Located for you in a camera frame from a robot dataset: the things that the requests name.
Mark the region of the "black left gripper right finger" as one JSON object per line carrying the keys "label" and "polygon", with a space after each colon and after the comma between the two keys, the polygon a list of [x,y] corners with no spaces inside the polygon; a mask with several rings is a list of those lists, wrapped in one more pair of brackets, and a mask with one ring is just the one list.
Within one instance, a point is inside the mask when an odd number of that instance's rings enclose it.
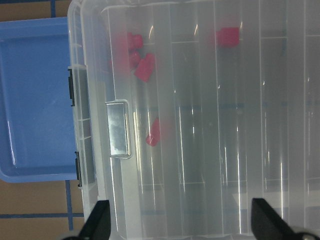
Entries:
{"label": "black left gripper right finger", "polygon": [[264,198],[251,201],[251,231],[257,240],[302,240]]}

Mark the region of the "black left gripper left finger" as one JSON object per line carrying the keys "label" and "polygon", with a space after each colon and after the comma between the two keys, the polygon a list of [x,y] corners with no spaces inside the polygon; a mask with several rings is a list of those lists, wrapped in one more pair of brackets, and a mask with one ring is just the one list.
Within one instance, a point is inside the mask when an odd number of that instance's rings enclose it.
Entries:
{"label": "black left gripper left finger", "polygon": [[80,240],[109,240],[110,236],[110,202],[108,200],[99,200],[79,232],[78,238]]}

